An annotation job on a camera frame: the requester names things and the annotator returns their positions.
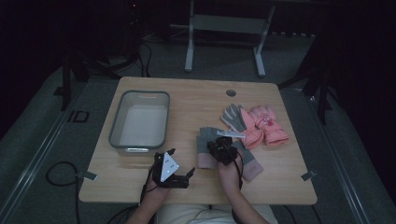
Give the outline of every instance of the white tag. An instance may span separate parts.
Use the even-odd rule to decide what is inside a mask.
[[[221,136],[226,136],[226,137],[246,138],[246,136],[244,134],[236,133],[236,132],[233,132],[231,130],[230,131],[225,131],[225,132],[218,131],[217,134],[221,135]]]
[[[165,154],[163,155],[163,171],[161,173],[161,182],[165,181],[177,169],[178,169],[178,164],[172,159],[172,157],[167,152],[165,152]]]

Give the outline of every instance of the gray glove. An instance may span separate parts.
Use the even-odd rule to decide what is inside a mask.
[[[216,142],[216,139],[220,137],[217,132],[221,131],[217,128],[204,127],[200,128],[200,135],[197,139],[197,150],[198,150],[198,168],[204,169],[217,169],[218,162],[210,154],[207,148],[208,142]]]
[[[262,130],[256,129],[253,118],[239,105],[231,104],[224,110],[221,120],[230,127],[234,132],[241,133],[245,138],[241,142],[245,148],[251,149],[259,145],[264,138]]]

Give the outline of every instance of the human hand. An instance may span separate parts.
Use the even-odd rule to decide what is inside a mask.
[[[147,203],[150,204],[150,206],[160,208],[170,190],[171,189],[159,188],[152,179],[151,174],[146,185],[146,193],[142,203]]]
[[[144,197],[140,206],[128,218],[127,224],[147,224],[152,216],[161,208],[170,189],[158,188],[157,184],[149,176],[148,182],[143,188]]]
[[[236,170],[236,166],[233,162],[228,165],[224,165],[222,162],[219,162],[218,166],[218,178],[222,189],[225,194],[232,194],[237,191],[240,191],[239,182],[242,177],[242,159],[241,159],[241,151],[238,150],[238,156],[235,159],[236,164],[238,165],[238,171]]]

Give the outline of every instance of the wooden table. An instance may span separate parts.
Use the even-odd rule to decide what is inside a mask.
[[[97,174],[95,181],[84,180],[79,198],[93,203],[136,203],[153,157],[127,157],[108,143],[108,135],[121,95],[128,90],[167,91],[171,102],[166,142],[163,150],[175,148],[173,159],[180,165],[177,175],[197,167],[195,137],[201,127],[229,128],[220,120],[230,104],[249,110],[255,105],[272,105],[277,120],[289,135],[288,143],[268,147],[261,143],[251,149],[264,171],[242,191],[251,203],[313,204],[317,196],[307,172],[290,120],[277,86],[266,83],[210,81],[172,78],[123,77],[108,111],[88,171]],[[227,90],[236,91],[234,97]],[[196,169],[187,189],[172,189],[165,203],[227,203],[216,171]]]

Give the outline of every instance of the pink fabric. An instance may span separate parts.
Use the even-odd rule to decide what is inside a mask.
[[[244,108],[240,108],[242,119],[247,126],[247,129],[243,132],[246,138],[241,138],[241,142],[244,144],[245,148],[252,149],[257,147],[262,139],[264,138],[264,133],[262,130],[257,130],[254,119],[248,114]]]
[[[266,145],[276,146],[289,140],[288,135],[276,122],[276,114],[271,106],[255,106],[250,109],[248,114],[252,117],[256,126],[263,131]]]
[[[256,161],[250,161],[244,165],[244,173],[243,177],[247,181],[252,181],[259,173],[261,173],[264,169],[262,166]]]

